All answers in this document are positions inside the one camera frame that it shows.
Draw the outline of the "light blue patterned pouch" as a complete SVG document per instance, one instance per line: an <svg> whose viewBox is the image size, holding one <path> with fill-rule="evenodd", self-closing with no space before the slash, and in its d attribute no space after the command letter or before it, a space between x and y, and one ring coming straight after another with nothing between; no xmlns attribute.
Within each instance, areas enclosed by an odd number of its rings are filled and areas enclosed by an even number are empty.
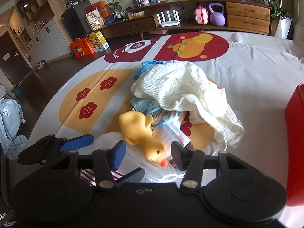
<svg viewBox="0 0 304 228"><path fill-rule="evenodd" d="M145 115L152 115L161 108L159 103L154 99L133 97L130 100L130 103L135 111L141 112Z"/></svg>

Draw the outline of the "printed white tablecloth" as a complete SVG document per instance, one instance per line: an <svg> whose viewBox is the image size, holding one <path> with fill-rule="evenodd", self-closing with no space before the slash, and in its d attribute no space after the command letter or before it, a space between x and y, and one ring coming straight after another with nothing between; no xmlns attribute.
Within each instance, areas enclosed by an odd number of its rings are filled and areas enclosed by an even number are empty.
<svg viewBox="0 0 304 228"><path fill-rule="evenodd" d="M214 139L208 123L190 123L189 112L154 112L152 131L174 122L205 153L201 187L184 191L173 158L167 167L149 161L126 142L119 116L135 111L134 75L145 61L189 61L226 91L243 124L229 146ZM93 61L54 95L39 117L29 146L44 136L94 142L33 164L10 194L20 227L303 227L303 206L287 205L289 150L285 108L303 84L303 44L239 32L191 32L129 43ZM92 153L126 142L115 180L141 167L140 183L96 186Z"/></svg>

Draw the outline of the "blue plastic bag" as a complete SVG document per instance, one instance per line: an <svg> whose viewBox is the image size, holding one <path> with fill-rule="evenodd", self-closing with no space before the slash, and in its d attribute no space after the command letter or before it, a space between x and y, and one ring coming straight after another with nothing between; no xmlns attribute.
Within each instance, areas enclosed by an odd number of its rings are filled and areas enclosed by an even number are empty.
<svg viewBox="0 0 304 228"><path fill-rule="evenodd" d="M163 65L164 61L156 61L156 60L151 60L151 61L145 61L141 64L140 70L134 75L133 80L138 80L138 78L148 69L154 67L155 65Z"/></svg>

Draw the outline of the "yellow cardboard box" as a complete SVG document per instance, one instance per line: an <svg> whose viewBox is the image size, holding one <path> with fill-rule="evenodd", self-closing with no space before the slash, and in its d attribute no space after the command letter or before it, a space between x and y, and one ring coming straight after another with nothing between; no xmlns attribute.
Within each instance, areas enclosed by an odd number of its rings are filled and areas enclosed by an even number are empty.
<svg viewBox="0 0 304 228"><path fill-rule="evenodd" d="M95 52L106 51L109 48L109 44L100 31L91 33L88 41Z"/></svg>

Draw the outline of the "red tin box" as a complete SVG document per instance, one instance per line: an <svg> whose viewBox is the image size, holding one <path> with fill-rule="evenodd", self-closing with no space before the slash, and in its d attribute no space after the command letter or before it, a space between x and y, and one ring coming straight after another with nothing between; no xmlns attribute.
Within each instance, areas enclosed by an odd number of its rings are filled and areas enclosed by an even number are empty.
<svg viewBox="0 0 304 228"><path fill-rule="evenodd" d="M303 206L303 84L300 83L285 108L289 150L287 205Z"/></svg>

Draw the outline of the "white cotton pad packet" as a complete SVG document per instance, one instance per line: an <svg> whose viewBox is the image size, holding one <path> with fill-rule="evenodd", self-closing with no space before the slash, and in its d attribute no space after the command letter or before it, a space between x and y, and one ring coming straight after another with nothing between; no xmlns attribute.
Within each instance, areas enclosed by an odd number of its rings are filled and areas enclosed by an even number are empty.
<svg viewBox="0 0 304 228"><path fill-rule="evenodd" d="M191 140L175 125L174 122L155 128L152 131L152 134L164 145L164 154L168 161L173 158L171 154L171 144L173 141L178 141L178 143L183 147L187 146L191 142Z"/></svg>

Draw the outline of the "cream knitted mesh cloth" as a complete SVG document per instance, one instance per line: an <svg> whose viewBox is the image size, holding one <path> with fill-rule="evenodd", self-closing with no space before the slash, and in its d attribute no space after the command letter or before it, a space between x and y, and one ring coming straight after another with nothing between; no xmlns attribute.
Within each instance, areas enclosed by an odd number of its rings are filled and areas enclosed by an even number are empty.
<svg viewBox="0 0 304 228"><path fill-rule="evenodd" d="M156 64L138 77L131 92L137 98L154 99L166 111L189 112L192 124L208 123L219 144L232 146L244 135L225 89L189 61Z"/></svg>

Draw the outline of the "yellow plush duck toy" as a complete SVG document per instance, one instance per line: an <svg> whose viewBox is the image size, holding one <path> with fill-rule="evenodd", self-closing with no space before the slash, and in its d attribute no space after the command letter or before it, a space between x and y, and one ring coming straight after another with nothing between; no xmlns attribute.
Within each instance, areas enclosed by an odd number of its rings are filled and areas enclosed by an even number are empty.
<svg viewBox="0 0 304 228"><path fill-rule="evenodd" d="M151 162L167 167L163 143L152 134L153 117L138 111L128 111L119 116L119 126L126 142L139 145L140 151Z"/></svg>

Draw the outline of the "wooden tv sideboard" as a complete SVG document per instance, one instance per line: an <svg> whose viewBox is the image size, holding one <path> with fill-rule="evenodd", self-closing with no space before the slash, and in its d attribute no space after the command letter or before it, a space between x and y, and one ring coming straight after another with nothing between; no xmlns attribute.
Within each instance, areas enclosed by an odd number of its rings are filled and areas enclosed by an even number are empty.
<svg viewBox="0 0 304 228"><path fill-rule="evenodd" d="M138 18L101 28L105 38L154 30L230 30L270 35L272 10L251 0L167 0L129 10Z"/></svg>

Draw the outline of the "pink toy case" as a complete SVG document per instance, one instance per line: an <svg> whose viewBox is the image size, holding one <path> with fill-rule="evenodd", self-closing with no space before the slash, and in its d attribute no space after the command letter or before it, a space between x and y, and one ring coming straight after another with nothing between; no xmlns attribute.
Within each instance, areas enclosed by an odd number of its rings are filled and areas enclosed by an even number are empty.
<svg viewBox="0 0 304 228"><path fill-rule="evenodd" d="M206 25L208 23L208 10L201 5L198 5L194 11L194 18L197 24Z"/></svg>

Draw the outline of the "purple kettlebell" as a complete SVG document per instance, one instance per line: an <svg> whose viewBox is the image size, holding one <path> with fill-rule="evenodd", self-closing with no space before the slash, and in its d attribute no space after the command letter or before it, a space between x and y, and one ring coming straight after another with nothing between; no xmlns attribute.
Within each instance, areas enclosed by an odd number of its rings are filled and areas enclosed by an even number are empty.
<svg viewBox="0 0 304 228"><path fill-rule="evenodd" d="M219 6L222 10L221 12L214 11L212 9L213 6ZM225 17L224 17L224 5L221 3L210 3L209 4L209 10L210 10L210 22L215 26L224 26L225 25Z"/></svg>

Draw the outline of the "white wifi router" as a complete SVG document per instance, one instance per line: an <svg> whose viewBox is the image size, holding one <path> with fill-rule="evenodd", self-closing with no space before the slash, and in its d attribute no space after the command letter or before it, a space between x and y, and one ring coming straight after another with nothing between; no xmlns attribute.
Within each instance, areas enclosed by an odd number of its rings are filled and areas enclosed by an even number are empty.
<svg viewBox="0 0 304 228"><path fill-rule="evenodd" d="M156 16L161 27L178 26L180 24L180 17L176 10L162 11L157 13Z"/></svg>

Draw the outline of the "orange gift bag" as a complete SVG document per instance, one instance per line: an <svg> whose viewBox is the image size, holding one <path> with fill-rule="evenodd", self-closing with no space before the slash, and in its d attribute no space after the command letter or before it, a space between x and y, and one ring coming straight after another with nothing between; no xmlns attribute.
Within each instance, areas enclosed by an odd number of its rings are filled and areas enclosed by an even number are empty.
<svg viewBox="0 0 304 228"><path fill-rule="evenodd" d="M70 49L77 58L92 55L95 52L86 38L76 38L70 44Z"/></svg>

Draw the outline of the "grey plastic bag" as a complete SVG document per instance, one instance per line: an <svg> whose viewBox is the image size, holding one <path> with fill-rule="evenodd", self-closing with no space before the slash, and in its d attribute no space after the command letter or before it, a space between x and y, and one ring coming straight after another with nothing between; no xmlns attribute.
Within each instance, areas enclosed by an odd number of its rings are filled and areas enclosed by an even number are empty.
<svg viewBox="0 0 304 228"><path fill-rule="evenodd" d="M23 118L21 106L13 99L1 99L1 147L9 160L16 160L27 148L28 139L17 135Z"/></svg>

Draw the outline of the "potted plant white pot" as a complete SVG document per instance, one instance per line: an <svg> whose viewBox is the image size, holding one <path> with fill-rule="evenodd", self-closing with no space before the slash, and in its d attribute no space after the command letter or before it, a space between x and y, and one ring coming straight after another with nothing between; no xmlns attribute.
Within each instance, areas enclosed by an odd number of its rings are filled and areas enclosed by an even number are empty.
<svg viewBox="0 0 304 228"><path fill-rule="evenodd" d="M294 17L292 13L278 5L276 0L263 0L269 5L272 11L272 19L278 21L278 26L274 34L277 38L287 39Z"/></svg>

